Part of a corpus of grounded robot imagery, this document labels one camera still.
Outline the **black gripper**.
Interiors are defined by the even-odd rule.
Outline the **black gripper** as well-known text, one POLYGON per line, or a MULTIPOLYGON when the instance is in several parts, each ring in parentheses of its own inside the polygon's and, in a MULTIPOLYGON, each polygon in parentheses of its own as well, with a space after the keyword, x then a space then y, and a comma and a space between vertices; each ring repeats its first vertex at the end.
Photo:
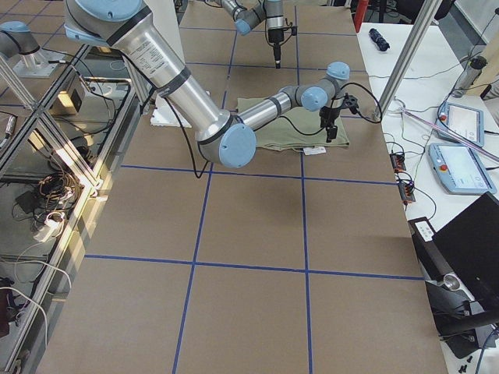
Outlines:
POLYGON ((296 36, 298 27, 285 17, 266 18, 266 41, 272 47, 275 68, 281 68, 281 46, 296 36))
POLYGON ((337 138, 338 126, 335 122, 339 119, 340 112, 343 109, 349 109, 353 114, 356 114, 358 109, 357 98, 353 95, 346 94, 339 107, 333 108, 324 106, 320 109, 320 127, 324 129, 327 134, 327 143, 330 143, 333 139, 337 138))

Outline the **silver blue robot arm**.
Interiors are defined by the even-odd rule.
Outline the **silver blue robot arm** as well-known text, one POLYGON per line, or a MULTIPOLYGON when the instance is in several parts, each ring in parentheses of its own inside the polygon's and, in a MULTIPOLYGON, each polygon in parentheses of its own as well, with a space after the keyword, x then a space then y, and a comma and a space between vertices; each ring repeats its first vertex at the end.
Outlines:
POLYGON ((181 58, 161 36, 144 1, 67 1, 65 31, 69 39, 121 51, 157 89, 171 99, 193 127, 201 156, 227 168, 248 164, 256 152, 255 132, 285 112, 303 107, 324 111, 338 99, 350 68, 332 62, 317 83, 287 86, 239 115, 219 108, 181 58))
POLYGON ((222 7, 232 17, 235 28, 242 35, 247 35, 261 23, 264 23, 265 40, 272 48, 275 68, 281 68, 281 47, 291 37, 296 36, 298 31, 298 27, 285 17, 283 1, 258 1, 252 8, 247 8, 238 1, 232 0, 221 0, 214 3, 222 7))

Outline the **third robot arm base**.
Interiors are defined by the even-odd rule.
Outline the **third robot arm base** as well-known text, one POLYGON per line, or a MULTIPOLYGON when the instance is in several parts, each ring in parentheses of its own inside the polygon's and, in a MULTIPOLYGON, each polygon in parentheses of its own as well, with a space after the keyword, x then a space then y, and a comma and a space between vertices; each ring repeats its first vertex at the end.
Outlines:
POLYGON ((20 78, 47 79, 60 65, 68 63, 63 53, 43 50, 25 23, 2 23, 1 57, 9 60, 17 55, 20 61, 13 73, 20 78))

